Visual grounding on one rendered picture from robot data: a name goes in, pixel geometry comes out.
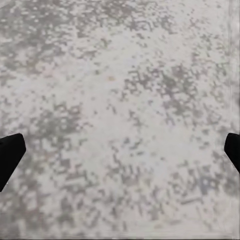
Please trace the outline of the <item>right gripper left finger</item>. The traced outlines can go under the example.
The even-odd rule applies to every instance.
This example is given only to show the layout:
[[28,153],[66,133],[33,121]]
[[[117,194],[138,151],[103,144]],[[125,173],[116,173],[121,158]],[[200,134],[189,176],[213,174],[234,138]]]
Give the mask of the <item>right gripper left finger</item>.
[[0,193],[26,152],[21,133],[0,138]]

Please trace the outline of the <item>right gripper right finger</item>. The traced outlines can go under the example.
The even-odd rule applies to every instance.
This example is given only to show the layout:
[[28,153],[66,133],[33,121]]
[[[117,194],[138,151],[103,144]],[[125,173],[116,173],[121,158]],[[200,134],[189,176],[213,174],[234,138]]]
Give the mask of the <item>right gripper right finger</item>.
[[224,151],[234,166],[240,173],[240,135],[235,133],[229,133],[227,135]]

